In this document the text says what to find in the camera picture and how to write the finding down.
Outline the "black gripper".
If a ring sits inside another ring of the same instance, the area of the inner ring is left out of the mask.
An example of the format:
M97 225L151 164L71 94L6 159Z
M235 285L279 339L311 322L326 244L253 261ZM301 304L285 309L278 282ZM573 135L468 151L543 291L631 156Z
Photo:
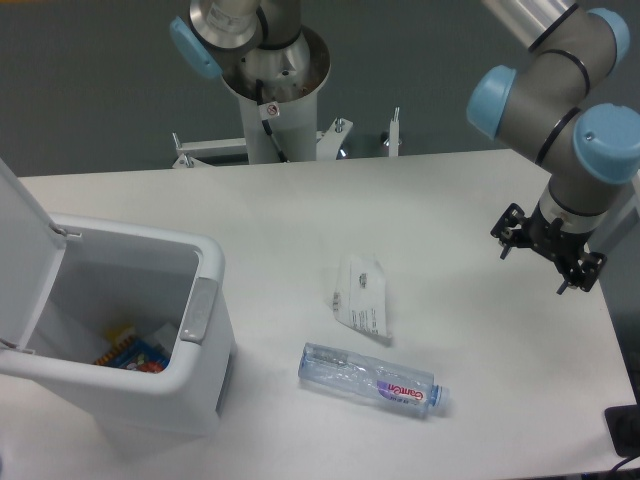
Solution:
M513 248L528 248L555 262L563 282L556 293L567 289L590 292L607 262L600 252L584 252L584 246L593 231L570 233L563 228L560 219L549 222L536 207L528 218L522 208L511 203L494 227L491 236L502 247L500 259L504 260Z

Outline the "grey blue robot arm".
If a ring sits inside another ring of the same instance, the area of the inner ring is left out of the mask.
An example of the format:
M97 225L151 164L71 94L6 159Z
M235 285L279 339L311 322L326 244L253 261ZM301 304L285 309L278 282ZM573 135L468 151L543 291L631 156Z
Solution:
M487 8L532 54L528 69L497 66L473 90L468 122L547 171L534 211L509 206L492 235L505 250L552 262L564 288L589 291L606 264L589 239L639 170L639 116L613 104L582 109L625 57L616 13L573 1L490 1ZM297 1L194 1L169 27L184 60L221 78L241 109L253 163L335 160L348 126L317 129L317 94L330 71L322 38Z

